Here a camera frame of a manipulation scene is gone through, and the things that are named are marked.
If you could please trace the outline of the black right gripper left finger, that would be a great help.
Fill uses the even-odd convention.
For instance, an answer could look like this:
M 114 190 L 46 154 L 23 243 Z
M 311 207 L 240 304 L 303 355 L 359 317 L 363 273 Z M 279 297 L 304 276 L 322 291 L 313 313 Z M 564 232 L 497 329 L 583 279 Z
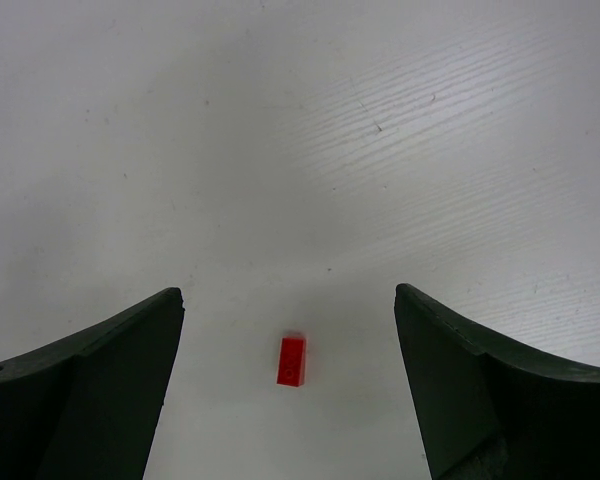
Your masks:
M 171 287 L 0 361 L 0 479 L 142 478 L 183 323 Z

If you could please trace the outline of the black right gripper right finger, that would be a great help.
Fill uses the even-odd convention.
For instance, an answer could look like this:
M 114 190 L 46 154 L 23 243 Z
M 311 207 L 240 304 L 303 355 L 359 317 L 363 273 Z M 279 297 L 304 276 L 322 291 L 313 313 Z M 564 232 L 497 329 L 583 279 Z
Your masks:
M 471 321 L 409 284 L 397 333 L 434 479 L 600 479 L 600 367 Z

